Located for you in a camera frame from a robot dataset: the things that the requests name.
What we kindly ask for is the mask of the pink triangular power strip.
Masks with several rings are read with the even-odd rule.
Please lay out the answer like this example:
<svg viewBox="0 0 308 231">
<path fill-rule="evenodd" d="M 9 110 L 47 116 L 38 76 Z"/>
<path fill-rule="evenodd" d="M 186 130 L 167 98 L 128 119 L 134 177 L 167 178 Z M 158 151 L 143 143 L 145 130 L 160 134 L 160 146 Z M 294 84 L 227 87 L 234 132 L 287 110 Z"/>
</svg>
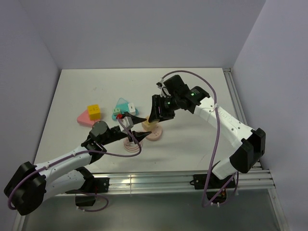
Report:
<svg viewBox="0 0 308 231">
<path fill-rule="evenodd" d="M 90 120 L 89 113 L 87 110 L 85 110 L 83 113 L 81 113 L 77 117 L 77 122 L 85 127 L 91 128 L 96 122 L 100 121 L 100 119 L 97 120 Z"/>
</svg>

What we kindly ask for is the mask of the beige plug adapter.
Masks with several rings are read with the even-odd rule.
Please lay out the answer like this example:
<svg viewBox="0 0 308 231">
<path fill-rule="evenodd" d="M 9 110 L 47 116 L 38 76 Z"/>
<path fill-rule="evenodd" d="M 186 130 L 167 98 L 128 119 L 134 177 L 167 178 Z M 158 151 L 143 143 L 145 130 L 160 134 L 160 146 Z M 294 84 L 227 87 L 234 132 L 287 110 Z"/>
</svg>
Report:
<svg viewBox="0 0 308 231">
<path fill-rule="evenodd" d="M 148 122 L 148 121 L 144 121 L 142 122 L 142 128 L 145 131 L 152 131 L 157 127 L 157 123 L 156 122 Z"/>
</svg>

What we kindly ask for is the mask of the yellow cube power socket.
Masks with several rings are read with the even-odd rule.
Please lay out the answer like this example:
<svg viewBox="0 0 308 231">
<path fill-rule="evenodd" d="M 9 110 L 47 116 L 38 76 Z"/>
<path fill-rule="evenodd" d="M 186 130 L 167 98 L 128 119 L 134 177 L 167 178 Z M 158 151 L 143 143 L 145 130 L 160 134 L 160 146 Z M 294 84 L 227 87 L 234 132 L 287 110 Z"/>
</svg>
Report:
<svg viewBox="0 0 308 231">
<path fill-rule="evenodd" d="M 101 111 L 98 104 L 93 104 L 87 106 L 87 111 L 89 115 L 89 119 L 91 121 L 100 120 L 101 119 Z"/>
</svg>

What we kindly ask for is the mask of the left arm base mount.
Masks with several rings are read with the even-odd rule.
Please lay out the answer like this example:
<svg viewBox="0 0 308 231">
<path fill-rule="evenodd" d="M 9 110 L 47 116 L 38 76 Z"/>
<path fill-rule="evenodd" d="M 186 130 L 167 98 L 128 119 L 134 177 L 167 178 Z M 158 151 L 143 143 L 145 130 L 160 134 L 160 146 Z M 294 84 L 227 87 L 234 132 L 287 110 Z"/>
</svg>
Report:
<svg viewBox="0 0 308 231">
<path fill-rule="evenodd" d="M 86 180 L 80 189 L 74 191 L 76 194 L 84 195 L 75 196 L 75 205 L 81 208 L 93 206 L 98 200 L 99 193 L 108 192 L 109 181 L 108 177 Z"/>
</svg>

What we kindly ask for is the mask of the white plug adapter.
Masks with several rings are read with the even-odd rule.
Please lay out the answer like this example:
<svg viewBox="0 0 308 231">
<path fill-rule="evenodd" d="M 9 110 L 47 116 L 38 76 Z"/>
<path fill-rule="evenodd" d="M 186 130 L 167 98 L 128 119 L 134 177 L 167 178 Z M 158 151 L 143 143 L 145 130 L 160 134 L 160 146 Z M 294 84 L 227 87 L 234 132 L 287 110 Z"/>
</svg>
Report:
<svg viewBox="0 0 308 231">
<path fill-rule="evenodd" d="M 133 103 L 128 104 L 128 112 L 133 116 L 136 114 L 136 109 Z"/>
</svg>

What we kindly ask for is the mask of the teal triangular power strip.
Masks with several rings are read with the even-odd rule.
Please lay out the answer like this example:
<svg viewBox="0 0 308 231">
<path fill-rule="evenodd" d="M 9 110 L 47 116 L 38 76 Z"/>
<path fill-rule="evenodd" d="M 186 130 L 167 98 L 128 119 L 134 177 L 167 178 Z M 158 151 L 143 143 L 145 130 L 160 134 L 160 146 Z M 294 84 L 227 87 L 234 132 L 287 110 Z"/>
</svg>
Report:
<svg viewBox="0 0 308 231">
<path fill-rule="evenodd" d="M 116 107 L 118 107 L 118 108 L 120 108 L 120 110 L 121 110 L 121 114 L 124 114 L 125 112 L 128 112 L 128 104 L 129 104 L 130 102 L 128 102 L 127 100 L 125 100 L 124 98 L 119 98 L 118 99 L 118 101 L 117 101 L 117 104 L 116 104 L 116 106 L 115 106 L 115 108 Z M 136 109 L 136 114 L 135 115 L 138 115 L 139 114 L 139 111 L 138 111 L 138 109 L 137 108 L 135 108 Z M 113 115 L 113 113 L 112 113 L 112 120 L 113 121 L 116 121 L 116 115 Z"/>
</svg>

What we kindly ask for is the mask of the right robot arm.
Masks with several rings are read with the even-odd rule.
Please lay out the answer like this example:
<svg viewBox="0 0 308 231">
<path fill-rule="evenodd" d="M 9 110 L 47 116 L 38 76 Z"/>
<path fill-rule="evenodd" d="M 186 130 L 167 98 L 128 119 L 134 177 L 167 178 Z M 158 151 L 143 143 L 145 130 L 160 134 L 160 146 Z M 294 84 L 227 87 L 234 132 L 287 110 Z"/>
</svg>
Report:
<svg viewBox="0 0 308 231">
<path fill-rule="evenodd" d="M 190 89 L 179 75 L 157 83 L 161 90 L 152 96 L 149 122 L 162 122 L 175 117 L 178 109 L 187 110 L 215 127 L 235 148 L 235 152 L 212 167 L 208 182 L 220 187 L 235 172 L 247 173 L 265 152 L 266 133 L 243 124 L 214 101 L 199 86 Z"/>
</svg>

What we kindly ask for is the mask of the green plug adapter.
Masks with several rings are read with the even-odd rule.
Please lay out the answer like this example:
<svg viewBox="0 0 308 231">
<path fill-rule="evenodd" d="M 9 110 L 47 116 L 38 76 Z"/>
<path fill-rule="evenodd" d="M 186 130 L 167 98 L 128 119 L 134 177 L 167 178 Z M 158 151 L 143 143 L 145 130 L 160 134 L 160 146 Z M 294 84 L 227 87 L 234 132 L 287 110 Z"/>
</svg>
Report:
<svg viewBox="0 0 308 231">
<path fill-rule="evenodd" d="M 116 108 L 113 109 L 113 115 L 118 115 L 120 113 L 121 113 L 120 108 L 116 107 Z"/>
</svg>

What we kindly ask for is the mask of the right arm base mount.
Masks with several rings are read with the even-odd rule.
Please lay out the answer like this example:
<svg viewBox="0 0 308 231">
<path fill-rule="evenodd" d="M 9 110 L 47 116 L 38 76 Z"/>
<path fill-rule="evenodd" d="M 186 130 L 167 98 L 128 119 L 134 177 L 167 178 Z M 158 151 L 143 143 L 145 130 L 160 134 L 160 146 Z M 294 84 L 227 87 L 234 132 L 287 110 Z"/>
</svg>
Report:
<svg viewBox="0 0 308 231">
<path fill-rule="evenodd" d="M 190 181 L 190 185 L 194 187 L 195 190 L 203 190 L 205 186 L 207 174 L 194 174 L 193 179 Z M 211 173 L 208 183 L 208 189 L 220 189 L 229 179 L 232 179 L 229 184 L 223 188 L 222 192 L 214 199 L 213 203 L 224 203 L 228 198 L 227 189 L 235 188 L 237 183 L 235 178 L 231 175 L 227 178 L 220 180 L 213 173 Z"/>
</svg>

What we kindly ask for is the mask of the pink round power strip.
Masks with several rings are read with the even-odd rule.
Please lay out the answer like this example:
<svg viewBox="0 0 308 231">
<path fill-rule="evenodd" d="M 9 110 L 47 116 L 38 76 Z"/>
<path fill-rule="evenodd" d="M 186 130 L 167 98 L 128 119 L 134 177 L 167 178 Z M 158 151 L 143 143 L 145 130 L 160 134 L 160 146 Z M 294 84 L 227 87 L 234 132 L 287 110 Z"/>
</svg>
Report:
<svg viewBox="0 0 308 231">
<path fill-rule="evenodd" d="M 157 127 L 154 130 L 152 130 L 151 132 L 152 133 L 145 138 L 149 141 L 157 141 L 161 138 L 163 130 L 162 130 L 162 127 L 157 124 Z M 126 149 L 126 151 L 128 151 L 130 153 L 135 153 L 135 152 L 138 152 L 140 150 L 139 146 L 137 144 L 135 144 L 133 141 L 130 142 L 128 140 L 128 138 L 124 139 L 123 144 L 124 144 L 124 148 Z"/>
</svg>

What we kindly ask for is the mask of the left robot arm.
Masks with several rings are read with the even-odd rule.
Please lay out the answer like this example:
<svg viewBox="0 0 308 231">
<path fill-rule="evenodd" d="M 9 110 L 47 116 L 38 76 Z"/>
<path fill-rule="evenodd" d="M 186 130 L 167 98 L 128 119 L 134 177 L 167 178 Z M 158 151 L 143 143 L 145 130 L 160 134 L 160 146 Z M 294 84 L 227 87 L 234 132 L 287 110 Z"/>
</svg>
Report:
<svg viewBox="0 0 308 231">
<path fill-rule="evenodd" d="M 145 118 L 124 113 L 117 116 L 117 121 L 118 125 L 112 128 L 104 121 L 95 122 L 87 139 L 67 154 L 36 165 L 21 164 L 4 189 L 8 208 L 24 216 L 61 193 L 95 197 L 97 181 L 86 166 L 109 154 L 105 149 L 107 144 L 127 138 L 140 147 L 140 142 L 149 135 L 149 132 L 132 131 L 133 126 L 145 122 Z"/>
</svg>

